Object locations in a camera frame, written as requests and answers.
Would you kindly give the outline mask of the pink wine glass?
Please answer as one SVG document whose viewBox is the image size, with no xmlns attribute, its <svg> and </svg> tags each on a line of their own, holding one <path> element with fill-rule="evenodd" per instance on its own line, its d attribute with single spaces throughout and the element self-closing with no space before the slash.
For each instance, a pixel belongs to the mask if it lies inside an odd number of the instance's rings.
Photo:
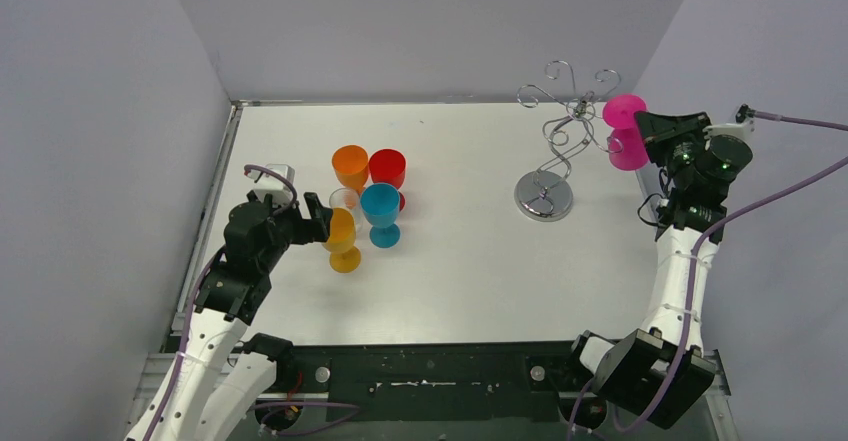
<svg viewBox="0 0 848 441">
<path fill-rule="evenodd" d="M 649 159 L 635 114 L 647 110 L 645 101 L 633 94 L 611 98 L 603 107 L 602 118 L 613 129 L 608 138 L 610 163 L 622 171 L 636 171 Z"/>
</svg>

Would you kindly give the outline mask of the yellow wine glass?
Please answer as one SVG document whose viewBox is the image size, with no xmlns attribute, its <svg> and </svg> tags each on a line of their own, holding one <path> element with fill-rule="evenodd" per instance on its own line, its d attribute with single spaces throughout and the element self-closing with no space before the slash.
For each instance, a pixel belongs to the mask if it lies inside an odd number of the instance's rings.
<svg viewBox="0 0 848 441">
<path fill-rule="evenodd" d="M 351 273 L 361 263 L 361 252 L 355 246 L 356 226 L 352 214 L 344 208 L 333 208 L 329 237 L 323 247 L 329 252 L 329 265 L 338 273 Z"/>
</svg>

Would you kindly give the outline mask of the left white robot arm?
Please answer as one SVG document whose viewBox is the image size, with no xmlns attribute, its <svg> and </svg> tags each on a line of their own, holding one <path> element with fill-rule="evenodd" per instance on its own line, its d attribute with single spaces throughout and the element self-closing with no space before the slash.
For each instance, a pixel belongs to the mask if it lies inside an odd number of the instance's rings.
<svg viewBox="0 0 848 441">
<path fill-rule="evenodd" d="M 332 209 L 314 192 L 302 201 L 308 218 L 296 201 L 282 206 L 255 193 L 230 211 L 224 244 L 195 289 L 179 349 L 127 439 L 225 440 L 264 390 L 294 384 L 291 342 L 264 334 L 245 341 L 236 367 L 220 374 L 270 292 L 270 274 L 283 254 L 329 238 Z"/>
</svg>

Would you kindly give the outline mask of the clear wine glass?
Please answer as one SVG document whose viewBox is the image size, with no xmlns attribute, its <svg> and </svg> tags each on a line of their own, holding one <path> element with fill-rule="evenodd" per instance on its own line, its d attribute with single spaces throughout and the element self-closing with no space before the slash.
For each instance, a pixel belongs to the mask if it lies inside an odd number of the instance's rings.
<svg viewBox="0 0 848 441">
<path fill-rule="evenodd" d="M 342 187 L 330 194 L 330 206 L 332 208 L 343 208 L 348 211 L 354 222 L 355 231 L 359 233 L 363 226 L 364 215 L 360 205 L 360 195 L 352 188 Z"/>
</svg>

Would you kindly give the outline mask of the blue wine glass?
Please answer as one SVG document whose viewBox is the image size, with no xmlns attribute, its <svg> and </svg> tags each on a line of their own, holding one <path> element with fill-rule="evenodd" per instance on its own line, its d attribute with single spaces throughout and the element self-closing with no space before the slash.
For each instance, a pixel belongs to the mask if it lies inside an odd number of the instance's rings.
<svg viewBox="0 0 848 441">
<path fill-rule="evenodd" d="M 401 231 L 396 224 L 400 201 L 398 190 L 387 183 L 374 183 L 362 192 L 360 206 L 371 225 L 369 239 L 374 246 L 388 249 L 400 240 Z"/>
</svg>

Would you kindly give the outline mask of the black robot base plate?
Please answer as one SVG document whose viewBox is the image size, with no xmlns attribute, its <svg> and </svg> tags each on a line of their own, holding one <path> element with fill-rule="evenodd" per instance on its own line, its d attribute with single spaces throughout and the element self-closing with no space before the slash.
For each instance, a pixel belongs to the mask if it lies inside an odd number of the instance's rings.
<svg viewBox="0 0 848 441">
<path fill-rule="evenodd" d="M 555 422 L 587 375 L 569 365 L 568 341 L 296 346 L 267 394 L 324 398 L 335 421 Z"/>
</svg>

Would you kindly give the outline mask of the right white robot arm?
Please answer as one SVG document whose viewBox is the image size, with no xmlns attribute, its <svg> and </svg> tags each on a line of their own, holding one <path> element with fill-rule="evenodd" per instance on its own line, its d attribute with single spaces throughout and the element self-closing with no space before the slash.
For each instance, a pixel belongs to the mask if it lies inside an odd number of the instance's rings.
<svg viewBox="0 0 848 441">
<path fill-rule="evenodd" d="M 706 113 L 634 115 L 649 161 L 660 169 L 656 213 L 657 273 L 645 319 L 619 341 L 580 335 L 563 362 L 574 388 L 637 417 L 671 428 L 713 384 L 701 335 L 706 278 L 723 238 L 730 185 L 752 161 L 745 111 L 714 125 Z"/>
</svg>

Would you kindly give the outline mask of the orange wine glass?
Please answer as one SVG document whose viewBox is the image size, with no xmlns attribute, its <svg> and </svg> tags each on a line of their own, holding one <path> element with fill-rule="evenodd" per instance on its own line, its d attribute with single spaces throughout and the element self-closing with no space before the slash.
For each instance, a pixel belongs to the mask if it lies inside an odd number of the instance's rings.
<svg viewBox="0 0 848 441">
<path fill-rule="evenodd" d="M 369 156 L 358 145 L 346 145 L 337 149 L 331 158 L 337 180 L 343 187 L 361 194 L 369 179 Z"/>
</svg>

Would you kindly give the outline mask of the red wine glass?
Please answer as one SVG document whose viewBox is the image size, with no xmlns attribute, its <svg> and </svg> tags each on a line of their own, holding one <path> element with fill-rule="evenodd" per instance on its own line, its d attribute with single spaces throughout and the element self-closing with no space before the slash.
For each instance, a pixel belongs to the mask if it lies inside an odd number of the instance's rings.
<svg viewBox="0 0 848 441">
<path fill-rule="evenodd" d="M 406 176 L 406 158 L 394 149 L 381 149 L 369 159 L 370 177 L 373 183 L 386 183 L 393 186 L 400 196 L 400 210 L 405 208 L 406 199 L 401 188 Z"/>
</svg>

